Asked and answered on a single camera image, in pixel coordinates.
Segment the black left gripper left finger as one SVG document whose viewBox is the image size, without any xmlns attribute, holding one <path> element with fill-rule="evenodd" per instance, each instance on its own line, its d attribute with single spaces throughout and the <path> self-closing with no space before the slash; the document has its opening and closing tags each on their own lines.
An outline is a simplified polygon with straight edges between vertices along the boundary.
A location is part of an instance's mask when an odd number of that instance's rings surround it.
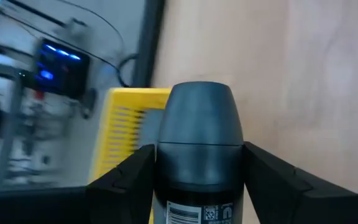
<svg viewBox="0 0 358 224">
<path fill-rule="evenodd" d="M 155 146 L 142 146 L 86 187 L 91 223 L 148 224 L 154 191 Z"/>
</svg>

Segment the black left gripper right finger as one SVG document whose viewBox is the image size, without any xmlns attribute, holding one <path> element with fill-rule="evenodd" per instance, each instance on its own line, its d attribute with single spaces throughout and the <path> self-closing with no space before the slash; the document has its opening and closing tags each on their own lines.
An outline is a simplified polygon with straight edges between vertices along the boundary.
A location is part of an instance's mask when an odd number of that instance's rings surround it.
<svg viewBox="0 0 358 224">
<path fill-rule="evenodd" d="M 244 183 L 261 223 L 356 223 L 358 194 L 297 168 L 251 142 Z"/>
</svg>

